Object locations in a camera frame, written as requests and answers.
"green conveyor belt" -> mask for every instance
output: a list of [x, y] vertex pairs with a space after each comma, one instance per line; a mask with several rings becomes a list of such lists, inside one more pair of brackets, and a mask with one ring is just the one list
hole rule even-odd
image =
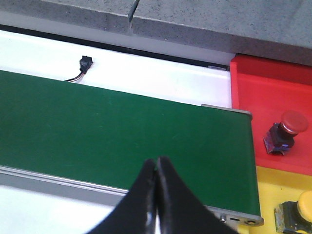
[[248, 115], [0, 71], [0, 165], [129, 189], [163, 155], [205, 205], [260, 215]]

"yellow button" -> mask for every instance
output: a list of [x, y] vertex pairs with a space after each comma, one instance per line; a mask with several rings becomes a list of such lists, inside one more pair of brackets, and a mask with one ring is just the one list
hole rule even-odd
[[306, 221], [312, 223], [312, 191], [305, 191], [300, 195], [298, 211]]

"red mushroom button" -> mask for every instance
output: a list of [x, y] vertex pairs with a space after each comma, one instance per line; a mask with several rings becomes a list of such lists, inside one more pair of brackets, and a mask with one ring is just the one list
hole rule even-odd
[[296, 135], [307, 130], [309, 123], [301, 113], [285, 111], [282, 115], [281, 126], [287, 133]]

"red panel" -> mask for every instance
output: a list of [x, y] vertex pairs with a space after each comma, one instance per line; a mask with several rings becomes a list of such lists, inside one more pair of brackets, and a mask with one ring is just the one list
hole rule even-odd
[[[232, 106], [253, 114], [256, 163], [312, 176], [312, 67], [237, 56], [231, 62]], [[263, 136], [286, 110], [302, 113], [310, 124], [294, 138], [285, 156], [269, 155]]]

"gray stone surface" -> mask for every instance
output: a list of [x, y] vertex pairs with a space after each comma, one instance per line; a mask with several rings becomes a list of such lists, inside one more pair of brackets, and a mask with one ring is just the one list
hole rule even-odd
[[312, 65], [310, 0], [140, 0], [134, 34]]
[[137, 0], [1, 0], [0, 11], [128, 33]]

